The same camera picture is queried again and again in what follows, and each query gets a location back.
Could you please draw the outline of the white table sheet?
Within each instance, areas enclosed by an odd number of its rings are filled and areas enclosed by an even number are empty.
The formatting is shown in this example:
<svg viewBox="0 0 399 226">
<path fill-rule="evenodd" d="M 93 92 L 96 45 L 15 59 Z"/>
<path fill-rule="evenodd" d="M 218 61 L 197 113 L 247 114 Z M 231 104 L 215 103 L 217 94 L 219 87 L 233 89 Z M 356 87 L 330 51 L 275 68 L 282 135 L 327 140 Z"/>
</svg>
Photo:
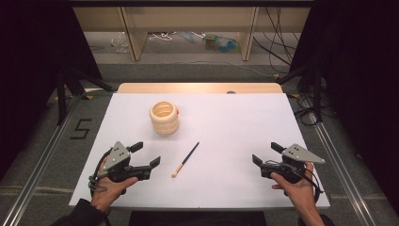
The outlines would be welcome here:
<svg viewBox="0 0 399 226">
<path fill-rule="evenodd" d="M 168 136 L 157 134 L 150 119 L 152 106 L 162 101 L 179 110 L 179 128 Z M 89 198 L 88 178 L 117 141 L 125 146 L 143 142 L 143 148 L 131 157 L 134 166 L 161 157 L 149 180 L 131 186 L 113 204 L 145 211 L 288 208 L 292 205 L 289 199 L 272 189 L 272 180 L 262 177 L 252 155 L 279 162 L 281 156 L 271 149 L 272 142 L 283 147 L 304 143 L 283 93 L 116 93 L 72 194 L 72 204 Z M 198 141 L 198 148 L 176 178 L 171 178 Z"/>
</svg>

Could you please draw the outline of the black curtain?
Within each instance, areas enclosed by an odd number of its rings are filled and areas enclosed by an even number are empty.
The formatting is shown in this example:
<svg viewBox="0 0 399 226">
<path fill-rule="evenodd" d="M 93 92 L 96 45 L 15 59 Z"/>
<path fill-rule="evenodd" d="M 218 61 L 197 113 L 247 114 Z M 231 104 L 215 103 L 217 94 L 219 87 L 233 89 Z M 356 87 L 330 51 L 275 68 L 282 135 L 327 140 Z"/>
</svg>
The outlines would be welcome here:
<svg viewBox="0 0 399 226">
<path fill-rule="evenodd" d="M 72 7 L 0 0 L 0 180 L 31 136 L 58 73 L 69 68 L 102 77 Z"/>
<path fill-rule="evenodd" d="M 313 0 L 291 68 L 332 37 L 323 49 L 330 101 L 399 215 L 399 0 Z"/>
</svg>

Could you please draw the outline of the cream ribbed cup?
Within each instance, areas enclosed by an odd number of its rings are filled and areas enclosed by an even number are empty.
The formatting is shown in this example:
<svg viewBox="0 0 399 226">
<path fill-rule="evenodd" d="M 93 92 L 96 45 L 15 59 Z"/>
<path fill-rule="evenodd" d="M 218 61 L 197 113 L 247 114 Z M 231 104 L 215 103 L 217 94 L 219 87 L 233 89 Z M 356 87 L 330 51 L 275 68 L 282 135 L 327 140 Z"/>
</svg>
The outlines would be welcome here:
<svg viewBox="0 0 399 226">
<path fill-rule="evenodd" d="M 150 110 L 150 119 L 153 130 L 161 136 L 171 135 L 179 128 L 179 110 L 171 102 L 154 104 Z"/>
</svg>

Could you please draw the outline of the black-handled makeup brush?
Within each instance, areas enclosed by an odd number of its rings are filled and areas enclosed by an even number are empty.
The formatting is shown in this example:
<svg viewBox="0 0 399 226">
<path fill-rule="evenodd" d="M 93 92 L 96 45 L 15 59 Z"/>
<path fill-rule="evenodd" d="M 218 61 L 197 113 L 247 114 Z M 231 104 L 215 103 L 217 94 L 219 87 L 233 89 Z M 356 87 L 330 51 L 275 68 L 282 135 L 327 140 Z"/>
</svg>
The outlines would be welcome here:
<svg viewBox="0 0 399 226">
<path fill-rule="evenodd" d="M 179 167 L 174 170 L 174 172 L 171 174 L 171 178 L 176 178 L 176 176 L 178 175 L 179 171 L 182 169 L 182 167 L 184 166 L 184 164 L 187 162 L 187 160 L 190 158 L 190 156 L 192 155 L 192 153 L 198 148 L 198 146 L 200 145 L 200 142 L 198 141 L 196 143 L 196 145 L 192 148 L 192 150 L 189 152 L 189 154 L 184 158 L 184 160 L 182 161 L 182 163 L 179 165 Z"/>
</svg>

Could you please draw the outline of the person's left hand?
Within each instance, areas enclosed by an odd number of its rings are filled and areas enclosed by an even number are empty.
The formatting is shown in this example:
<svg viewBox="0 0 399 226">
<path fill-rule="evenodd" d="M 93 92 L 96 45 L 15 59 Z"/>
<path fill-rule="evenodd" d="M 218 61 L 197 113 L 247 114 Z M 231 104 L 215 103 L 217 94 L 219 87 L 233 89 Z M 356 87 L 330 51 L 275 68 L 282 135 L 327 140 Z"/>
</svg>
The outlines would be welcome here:
<svg viewBox="0 0 399 226">
<path fill-rule="evenodd" d="M 107 177 L 99 179 L 90 205 L 101 212 L 107 211 L 110 205 L 121 195 L 122 191 L 137 181 L 136 177 L 128 178 L 120 183 L 114 183 Z"/>
</svg>

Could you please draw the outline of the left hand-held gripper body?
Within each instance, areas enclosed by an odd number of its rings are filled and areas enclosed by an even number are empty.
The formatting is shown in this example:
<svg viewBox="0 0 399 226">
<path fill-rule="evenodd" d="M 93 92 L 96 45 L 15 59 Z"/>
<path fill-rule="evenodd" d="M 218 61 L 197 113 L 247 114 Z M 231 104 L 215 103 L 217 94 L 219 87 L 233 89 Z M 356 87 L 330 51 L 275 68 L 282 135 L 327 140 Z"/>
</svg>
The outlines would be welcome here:
<svg viewBox="0 0 399 226">
<path fill-rule="evenodd" d="M 149 166 L 133 167 L 130 165 L 131 153 L 127 147 L 117 141 L 110 150 L 104 164 L 104 174 L 114 183 L 120 183 L 132 177 L 139 181 L 149 180 L 152 169 Z"/>
</svg>

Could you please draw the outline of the clear plastic bag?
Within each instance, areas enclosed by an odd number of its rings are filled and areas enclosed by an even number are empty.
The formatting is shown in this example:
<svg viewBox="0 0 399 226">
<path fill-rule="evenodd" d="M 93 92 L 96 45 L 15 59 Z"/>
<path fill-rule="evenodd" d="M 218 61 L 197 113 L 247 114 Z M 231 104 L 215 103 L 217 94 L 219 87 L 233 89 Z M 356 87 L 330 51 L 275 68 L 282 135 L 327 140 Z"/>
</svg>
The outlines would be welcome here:
<svg viewBox="0 0 399 226">
<path fill-rule="evenodd" d="M 111 46 L 116 53 L 127 54 L 130 52 L 129 44 L 124 32 L 117 33 L 110 41 Z"/>
</svg>

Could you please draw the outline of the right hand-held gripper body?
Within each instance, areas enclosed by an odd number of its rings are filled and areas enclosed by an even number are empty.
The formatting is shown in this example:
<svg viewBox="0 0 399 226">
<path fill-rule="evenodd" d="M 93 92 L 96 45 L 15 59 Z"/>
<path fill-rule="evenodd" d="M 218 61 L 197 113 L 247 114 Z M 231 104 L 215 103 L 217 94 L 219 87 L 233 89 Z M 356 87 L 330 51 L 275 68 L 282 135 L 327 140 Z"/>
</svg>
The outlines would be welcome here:
<svg viewBox="0 0 399 226">
<path fill-rule="evenodd" d="M 296 184 L 304 177 L 306 162 L 318 164 L 326 162 L 324 158 L 319 157 L 298 144 L 284 148 L 281 157 L 281 162 L 268 160 L 262 163 L 260 166 L 262 177 L 271 179 L 271 173 L 276 172 L 286 181 Z"/>
</svg>

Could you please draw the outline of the person's right hand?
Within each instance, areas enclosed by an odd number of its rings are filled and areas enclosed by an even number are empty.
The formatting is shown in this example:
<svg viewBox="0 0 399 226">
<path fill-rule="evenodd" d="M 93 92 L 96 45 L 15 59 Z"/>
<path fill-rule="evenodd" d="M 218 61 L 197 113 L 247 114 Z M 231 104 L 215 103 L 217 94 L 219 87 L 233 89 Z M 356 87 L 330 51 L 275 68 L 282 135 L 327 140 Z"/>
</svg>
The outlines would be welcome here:
<svg viewBox="0 0 399 226">
<path fill-rule="evenodd" d="M 313 197 L 313 186 L 306 179 L 302 179 L 296 184 L 291 184 L 276 172 L 272 172 L 271 177 L 277 182 L 272 188 L 283 189 L 287 193 L 296 211 L 299 206 L 314 205 L 316 207 Z"/>
</svg>

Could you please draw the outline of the wooden shelf unit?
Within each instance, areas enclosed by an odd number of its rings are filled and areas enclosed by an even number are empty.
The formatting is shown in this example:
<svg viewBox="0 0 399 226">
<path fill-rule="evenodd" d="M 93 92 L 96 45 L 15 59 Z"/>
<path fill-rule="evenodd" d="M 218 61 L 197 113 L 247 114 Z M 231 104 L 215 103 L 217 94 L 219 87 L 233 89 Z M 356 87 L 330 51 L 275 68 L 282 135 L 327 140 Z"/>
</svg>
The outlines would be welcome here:
<svg viewBox="0 0 399 226">
<path fill-rule="evenodd" d="M 244 61 L 249 60 L 253 34 L 300 33 L 310 10 L 284 7 L 75 7 L 86 32 L 123 32 L 131 59 L 140 60 L 147 35 L 161 31 L 235 32 Z"/>
</svg>

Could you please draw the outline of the colourful plastic toy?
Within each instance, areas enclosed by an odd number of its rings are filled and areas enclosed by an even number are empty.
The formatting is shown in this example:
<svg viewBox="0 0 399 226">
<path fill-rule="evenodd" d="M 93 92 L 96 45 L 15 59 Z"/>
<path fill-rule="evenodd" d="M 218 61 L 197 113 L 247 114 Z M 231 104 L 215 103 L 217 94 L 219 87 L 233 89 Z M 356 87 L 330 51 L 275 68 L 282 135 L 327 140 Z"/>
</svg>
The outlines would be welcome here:
<svg viewBox="0 0 399 226">
<path fill-rule="evenodd" d="M 229 51 L 241 51 L 241 47 L 234 39 L 222 37 L 216 34 L 206 34 L 203 40 L 205 41 L 205 46 L 207 48 L 217 50 L 220 53 L 227 53 Z"/>
</svg>

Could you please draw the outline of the aluminium rail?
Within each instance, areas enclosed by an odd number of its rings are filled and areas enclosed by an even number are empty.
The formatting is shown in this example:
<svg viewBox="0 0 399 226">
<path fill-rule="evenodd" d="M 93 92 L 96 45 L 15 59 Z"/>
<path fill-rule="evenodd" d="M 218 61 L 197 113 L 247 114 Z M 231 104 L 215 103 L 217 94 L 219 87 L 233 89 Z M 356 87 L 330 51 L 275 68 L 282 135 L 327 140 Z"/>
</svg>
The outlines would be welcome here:
<svg viewBox="0 0 399 226">
<path fill-rule="evenodd" d="M 61 121 L 57 105 L 48 104 L 33 135 L 0 181 L 0 202 L 5 208 L 0 210 L 0 226 L 18 225 L 80 101 L 80 96 L 67 99 L 67 113 Z"/>
<path fill-rule="evenodd" d="M 310 119 L 314 124 L 316 133 L 327 152 L 329 161 L 337 173 L 346 197 L 350 201 L 360 221 L 360 224 L 362 226 L 375 226 L 375 221 L 370 213 L 370 209 L 365 200 L 362 198 L 358 188 L 349 174 L 348 169 L 344 165 L 338 150 L 336 149 L 329 133 L 327 132 L 327 128 L 322 123 L 321 115 L 316 115 L 316 104 L 314 104 L 311 100 L 303 99 L 303 105 L 311 113 Z"/>
</svg>

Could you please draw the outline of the black metal stand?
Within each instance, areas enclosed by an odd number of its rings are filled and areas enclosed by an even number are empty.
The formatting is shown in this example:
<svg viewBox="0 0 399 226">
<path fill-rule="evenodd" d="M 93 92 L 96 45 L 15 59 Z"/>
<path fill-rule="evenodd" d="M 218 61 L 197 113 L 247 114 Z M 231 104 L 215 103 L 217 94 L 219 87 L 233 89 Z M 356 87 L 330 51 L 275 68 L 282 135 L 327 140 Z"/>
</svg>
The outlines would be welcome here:
<svg viewBox="0 0 399 226">
<path fill-rule="evenodd" d="M 107 85 L 101 79 L 93 78 L 86 73 L 80 72 L 71 67 L 62 68 L 56 77 L 56 92 L 58 102 L 58 123 L 61 124 L 67 117 L 67 104 L 65 89 L 68 89 L 73 96 L 82 96 L 85 89 L 80 83 L 87 80 L 89 83 L 106 91 L 116 91 L 115 88 Z"/>
<path fill-rule="evenodd" d="M 296 85 L 296 89 L 300 93 L 312 92 L 313 99 L 312 105 L 303 110 L 304 113 L 312 113 L 315 117 L 314 124 L 322 122 L 321 116 L 321 69 L 318 63 L 308 63 L 302 65 L 290 73 L 286 74 L 282 78 L 277 79 L 279 85 L 283 85 L 286 82 L 294 79 L 295 77 L 300 77 L 299 82 Z"/>
</svg>

